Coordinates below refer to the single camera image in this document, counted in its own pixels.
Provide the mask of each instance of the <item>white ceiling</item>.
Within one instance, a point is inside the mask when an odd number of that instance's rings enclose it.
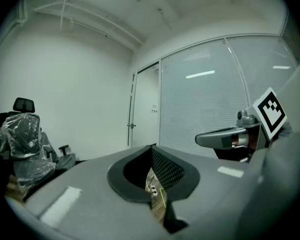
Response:
[[[90,26],[137,50],[162,25],[226,0],[66,0],[65,19]],[[64,0],[28,0],[30,11],[62,14]]]

